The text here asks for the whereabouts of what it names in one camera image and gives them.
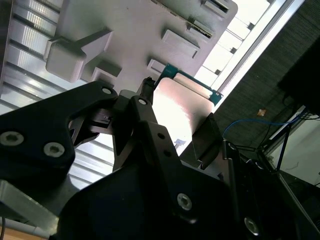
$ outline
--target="bolt head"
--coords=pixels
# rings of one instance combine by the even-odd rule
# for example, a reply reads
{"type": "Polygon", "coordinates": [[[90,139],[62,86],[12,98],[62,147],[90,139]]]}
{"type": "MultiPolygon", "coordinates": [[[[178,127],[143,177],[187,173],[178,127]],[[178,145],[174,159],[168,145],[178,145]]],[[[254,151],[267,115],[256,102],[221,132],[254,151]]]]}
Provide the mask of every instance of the bolt head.
{"type": "Polygon", "coordinates": [[[58,142],[49,142],[44,145],[43,152],[49,157],[59,158],[64,154],[65,147],[58,142]]]}
{"type": "Polygon", "coordinates": [[[111,91],[108,88],[102,88],[102,92],[105,94],[111,94],[111,91]]]}
{"type": "Polygon", "coordinates": [[[141,103],[142,105],[147,105],[147,102],[145,100],[143,100],[142,98],[139,98],[139,103],[141,103]]]}
{"type": "Polygon", "coordinates": [[[176,197],[177,202],[179,206],[186,211],[191,210],[192,208],[192,201],[191,199],[185,195],[184,193],[179,193],[178,196],[176,197]]]}
{"type": "Polygon", "coordinates": [[[258,236],[259,235],[259,229],[256,223],[249,217],[244,218],[244,225],[246,228],[254,235],[258,236]]]}
{"type": "Polygon", "coordinates": [[[24,136],[17,131],[6,131],[0,135],[0,144],[4,146],[17,146],[24,140],[24,136]]]}

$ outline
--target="small orange object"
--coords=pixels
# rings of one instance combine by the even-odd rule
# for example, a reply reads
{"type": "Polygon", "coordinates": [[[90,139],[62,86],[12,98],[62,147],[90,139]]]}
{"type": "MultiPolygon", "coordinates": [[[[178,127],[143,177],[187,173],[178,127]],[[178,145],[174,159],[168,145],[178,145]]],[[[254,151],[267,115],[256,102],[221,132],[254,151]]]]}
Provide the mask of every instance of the small orange object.
{"type": "Polygon", "coordinates": [[[259,109],[257,115],[263,117],[266,114],[266,111],[267,111],[266,109],[259,109]]]}

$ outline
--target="wooden surface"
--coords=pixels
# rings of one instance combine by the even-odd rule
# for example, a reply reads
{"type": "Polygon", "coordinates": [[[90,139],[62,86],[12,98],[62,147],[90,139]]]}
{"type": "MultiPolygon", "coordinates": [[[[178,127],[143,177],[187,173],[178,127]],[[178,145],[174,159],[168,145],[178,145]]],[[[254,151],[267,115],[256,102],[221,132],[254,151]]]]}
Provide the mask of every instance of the wooden surface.
{"type": "Polygon", "coordinates": [[[45,240],[45,238],[33,236],[10,228],[6,228],[4,233],[4,240],[45,240]]]}

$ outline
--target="gray wall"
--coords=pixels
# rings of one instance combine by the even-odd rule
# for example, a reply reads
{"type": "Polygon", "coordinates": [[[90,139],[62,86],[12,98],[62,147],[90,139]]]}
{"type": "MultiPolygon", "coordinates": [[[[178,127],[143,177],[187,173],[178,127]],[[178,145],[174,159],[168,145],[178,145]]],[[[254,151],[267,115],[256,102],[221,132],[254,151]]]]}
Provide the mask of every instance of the gray wall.
{"type": "MultiPolygon", "coordinates": [[[[292,110],[282,104],[285,93],[277,87],[277,83],[319,37],[319,16],[318,0],[306,0],[302,4],[214,114],[222,132],[239,119],[257,118],[275,122],[288,119],[292,110]],[[266,109],[265,116],[258,117],[258,110],[263,108],[266,109]]],[[[288,98],[285,103],[289,105],[292,99],[288,98]]],[[[268,136],[278,128],[272,126],[268,136]]],[[[257,147],[267,129],[266,124],[240,122],[231,127],[225,137],[235,144],[257,147]]]]}

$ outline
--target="blue cable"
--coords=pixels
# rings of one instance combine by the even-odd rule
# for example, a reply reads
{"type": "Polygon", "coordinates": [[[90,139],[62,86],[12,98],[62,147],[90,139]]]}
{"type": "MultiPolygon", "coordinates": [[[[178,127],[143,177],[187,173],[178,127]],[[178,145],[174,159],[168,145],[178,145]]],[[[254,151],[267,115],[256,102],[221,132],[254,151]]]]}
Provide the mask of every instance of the blue cable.
{"type": "Polygon", "coordinates": [[[225,134],[228,131],[228,129],[239,122],[256,122],[256,123],[261,123],[261,124],[269,124],[269,125],[286,125],[286,124],[292,124],[294,122],[296,122],[298,119],[300,118],[300,115],[297,116],[296,118],[294,118],[291,121],[288,122],[272,122],[272,121],[265,121],[265,120],[259,120],[259,119],[252,119],[252,118],[248,118],[248,119],[240,119],[237,121],[234,121],[233,123],[231,123],[229,126],[226,127],[226,129],[223,131],[222,137],[225,138],[225,134]]]}

